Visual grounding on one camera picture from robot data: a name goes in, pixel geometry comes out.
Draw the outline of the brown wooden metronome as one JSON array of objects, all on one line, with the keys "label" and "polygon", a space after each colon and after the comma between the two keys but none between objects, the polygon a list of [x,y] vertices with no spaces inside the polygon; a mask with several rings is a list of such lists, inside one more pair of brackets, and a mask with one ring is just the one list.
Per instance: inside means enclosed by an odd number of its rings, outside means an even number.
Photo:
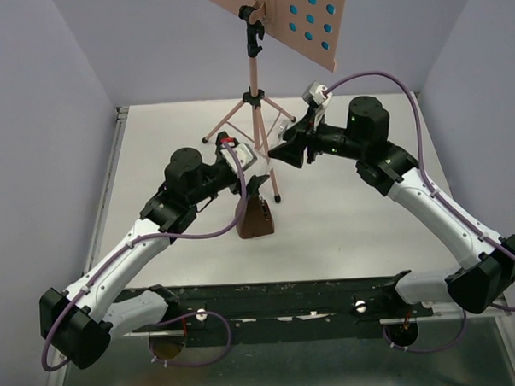
[{"label": "brown wooden metronome", "polygon": [[237,223],[238,236],[243,240],[274,234],[274,222],[268,202],[255,195],[248,199],[245,215]]}]

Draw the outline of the pink music stand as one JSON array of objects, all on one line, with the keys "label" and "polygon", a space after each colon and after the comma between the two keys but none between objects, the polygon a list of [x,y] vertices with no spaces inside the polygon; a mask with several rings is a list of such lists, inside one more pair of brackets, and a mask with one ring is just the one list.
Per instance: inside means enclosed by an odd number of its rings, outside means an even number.
[{"label": "pink music stand", "polygon": [[245,23],[246,55],[249,59],[249,88],[222,120],[202,141],[207,143],[223,126],[239,128],[231,118],[243,106],[251,107],[252,135],[243,134],[256,149],[269,150],[270,130],[265,128],[262,108],[269,105],[279,118],[293,122],[296,117],[280,107],[259,87],[258,55],[266,35],[296,53],[333,72],[337,67],[336,50],[343,10],[347,0],[208,0],[237,16]]}]

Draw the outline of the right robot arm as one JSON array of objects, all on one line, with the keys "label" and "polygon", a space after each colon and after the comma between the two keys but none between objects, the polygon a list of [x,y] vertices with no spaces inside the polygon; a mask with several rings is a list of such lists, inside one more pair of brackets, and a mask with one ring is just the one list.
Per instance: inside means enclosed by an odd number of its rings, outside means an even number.
[{"label": "right robot arm", "polygon": [[325,107],[310,104],[302,120],[282,131],[270,158],[300,168],[318,155],[355,162],[360,178],[403,206],[451,252],[457,268],[445,271],[405,271],[384,292],[387,314],[400,317],[413,304],[453,302],[481,314],[515,281],[515,235],[502,237],[478,225],[442,190],[424,181],[416,158],[388,140],[389,112],[377,98],[359,96],[348,105],[345,127],[325,123]]}]

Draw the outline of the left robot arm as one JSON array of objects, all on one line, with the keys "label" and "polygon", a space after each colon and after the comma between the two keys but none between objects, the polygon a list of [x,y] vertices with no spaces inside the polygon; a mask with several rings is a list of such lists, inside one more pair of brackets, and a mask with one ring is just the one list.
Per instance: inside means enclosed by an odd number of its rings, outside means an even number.
[{"label": "left robot arm", "polygon": [[[47,372],[68,363],[80,369],[95,364],[119,336],[144,326],[162,330],[178,322],[178,308],[158,289],[146,289],[127,301],[120,292],[152,259],[178,240],[208,240],[223,236],[243,219],[250,196],[266,176],[247,176],[259,160],[247,143],[221,132],[216,159],[203,161],[195,148],[173,152],[164,182],[140,211],[125,237],[81,278],[64,290],[48,289],[39,301],[40,334],[44,339],[41,365]],[[212,201],[222,190],[240,197],[234,219],[217,231],[190,234],[200,213],[199,203]]]}]

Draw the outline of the black mounting rail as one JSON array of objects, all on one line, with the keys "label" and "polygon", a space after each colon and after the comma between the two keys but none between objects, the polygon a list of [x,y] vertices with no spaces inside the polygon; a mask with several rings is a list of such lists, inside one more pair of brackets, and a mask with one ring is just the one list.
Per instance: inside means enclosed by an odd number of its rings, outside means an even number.
[{"label": "black mounting rail", "polygon": [[262,284],[154,286],[169,308],[165,321],[136,334],[185,333],[190,347],[379,338],[382,322],[426,318],[432,310],[408,305],[395,293],[396,277],[289,281]]}]

